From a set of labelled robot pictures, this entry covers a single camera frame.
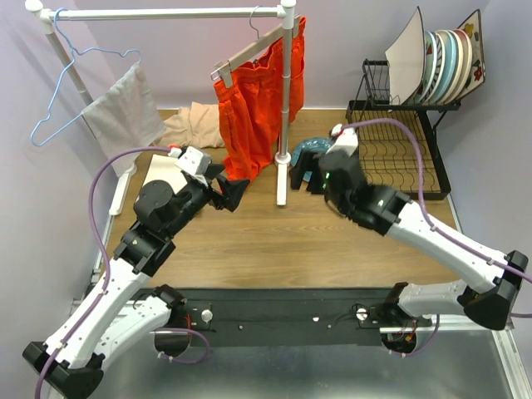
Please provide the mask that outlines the teal scalloped ceramic plate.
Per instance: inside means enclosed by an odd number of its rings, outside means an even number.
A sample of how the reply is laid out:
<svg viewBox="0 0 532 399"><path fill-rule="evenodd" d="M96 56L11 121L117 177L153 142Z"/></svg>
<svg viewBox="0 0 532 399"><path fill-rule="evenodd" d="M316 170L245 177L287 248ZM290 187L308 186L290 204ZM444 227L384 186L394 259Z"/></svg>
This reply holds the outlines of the teal scalloped ceramic plate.
<svg viewBox="0 0 532 399"><path fill-rule="evenodd" d="M331 144L332 144L332 140L330 138L313 137L310 139L303 140L302 142L297 144L295 147L292 160L291 160L291 169L296 164L297 159L302 150L315 150L319 152L321 156L326 153L326 151L329 149ZM307 180L310 178L310 175L311 175L310 173L307 173L304 176L304 182L307 182Z"/></svg>

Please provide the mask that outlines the white square plate black rim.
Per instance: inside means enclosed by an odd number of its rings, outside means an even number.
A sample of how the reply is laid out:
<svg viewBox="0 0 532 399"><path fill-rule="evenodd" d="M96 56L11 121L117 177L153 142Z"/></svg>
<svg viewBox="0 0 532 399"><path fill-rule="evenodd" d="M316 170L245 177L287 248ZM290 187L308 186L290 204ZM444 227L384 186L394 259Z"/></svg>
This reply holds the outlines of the white square plate black rim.
<svg viewBox="0 0 532 399"><path fill-rule="evenodd" d="M142 185L154 180L166 181L177 194L187 184L181 169L175 164L176 159L167 155L152 155L149 168Z"/></svg>

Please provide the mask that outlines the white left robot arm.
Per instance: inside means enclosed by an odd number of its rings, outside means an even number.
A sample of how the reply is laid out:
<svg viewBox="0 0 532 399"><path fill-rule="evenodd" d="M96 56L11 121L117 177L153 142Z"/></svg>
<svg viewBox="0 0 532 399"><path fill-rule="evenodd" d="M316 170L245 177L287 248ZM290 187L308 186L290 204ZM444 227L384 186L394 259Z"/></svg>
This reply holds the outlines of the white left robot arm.
<svg viewBox="0 0 532 399"><path fill-rule="evenodd" d="M224 166L202 175L184 173L174 190L165 180L144 184L134 204L136 222L124 233L106 272L71 317L46 341L30 342L23 357L65 398L88 398L111 364L148 333L186 320L185 297L168 285L156 288L124 318L117 315L175 250L173 238L206 205L236 210L249 180L227 180Z"/></svg>

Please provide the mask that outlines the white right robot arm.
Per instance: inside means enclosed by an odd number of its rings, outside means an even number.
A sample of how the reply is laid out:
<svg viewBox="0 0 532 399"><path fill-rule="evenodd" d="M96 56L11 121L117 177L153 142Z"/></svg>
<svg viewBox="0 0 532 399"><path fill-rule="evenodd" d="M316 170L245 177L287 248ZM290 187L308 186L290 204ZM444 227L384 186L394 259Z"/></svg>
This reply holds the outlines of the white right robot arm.
<svg viewBox="0 0 532 399"><path fill-rule="evenodd" d="M505 328L525 278L524 254L486 248L431 217L420 200L368 182L357 154L303 151L290 172L292 189L300 188L307 172L312 174L307 190L323 195L341 216L419 249L459 276L451 283L396 284L382 305L388 323L399 326L424 314L456 314L483 328Z"/></svg>

